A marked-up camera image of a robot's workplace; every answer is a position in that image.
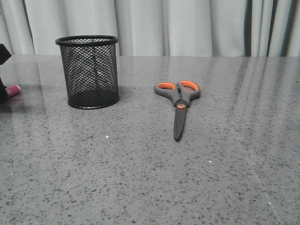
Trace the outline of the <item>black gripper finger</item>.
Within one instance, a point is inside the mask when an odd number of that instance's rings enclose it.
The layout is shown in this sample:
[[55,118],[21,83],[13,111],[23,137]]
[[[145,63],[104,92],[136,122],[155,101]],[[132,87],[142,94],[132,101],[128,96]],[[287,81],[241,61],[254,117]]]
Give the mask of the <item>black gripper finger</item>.
[[0,44],[0,65],[3,65],[10,57],[11,53],[8,51],[5,45]]
[[8,96],[6,86],[3,84],[2,80],[0,79],[0,103],[6,100]]

